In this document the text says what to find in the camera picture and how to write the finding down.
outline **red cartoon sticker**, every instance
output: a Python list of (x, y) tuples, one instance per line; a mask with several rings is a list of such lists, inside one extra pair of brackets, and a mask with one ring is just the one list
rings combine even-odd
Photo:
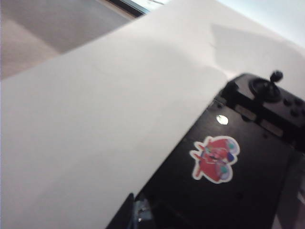
[(190, 151), (195, 159), (193, 178), (200, 180), (203, 176), (209, 181), (220, 184), (229, 182), (233, 177), (231, 165), (237, 162), (239, 145), (229, 136), (208, 136), (204, 142), (194, 142), (197, 150)]

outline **button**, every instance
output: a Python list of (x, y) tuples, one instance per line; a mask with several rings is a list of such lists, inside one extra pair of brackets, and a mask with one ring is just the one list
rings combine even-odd
[(298, 117), (299, 116), (299, 111), (298, 111), (298, 109), (293, 108), (293, 109), (291, 109), (290, 114), (293, 117)]
[(292, 102), (289, 99), (284, 99), (283, 102), (286, 106), (291, 106), (292, 104)]
[(302, 99), (295, 98), (295, 104), (296, 104), (296, 105), (301, 106), (303, 103), (304, 103), (304, 102), (303, 102)]

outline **black handheld game console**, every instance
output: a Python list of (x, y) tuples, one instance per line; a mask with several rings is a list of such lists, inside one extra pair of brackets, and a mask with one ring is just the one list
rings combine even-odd
[(305, 104), (275, 85), (282, 77), (228, 82), (107, 228), (270, 229), (276, 214), (294, 228)]

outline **white wall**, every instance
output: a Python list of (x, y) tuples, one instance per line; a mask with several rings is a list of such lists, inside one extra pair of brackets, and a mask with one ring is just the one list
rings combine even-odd
[(218, 0), (246, 17), (305, 47), (304, 0)]

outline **gray floor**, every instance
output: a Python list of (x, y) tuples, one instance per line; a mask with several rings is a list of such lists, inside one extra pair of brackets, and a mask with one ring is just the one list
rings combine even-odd
[(1, 78), (83, 45), (129, 20), (95, 0), (1, 1)]

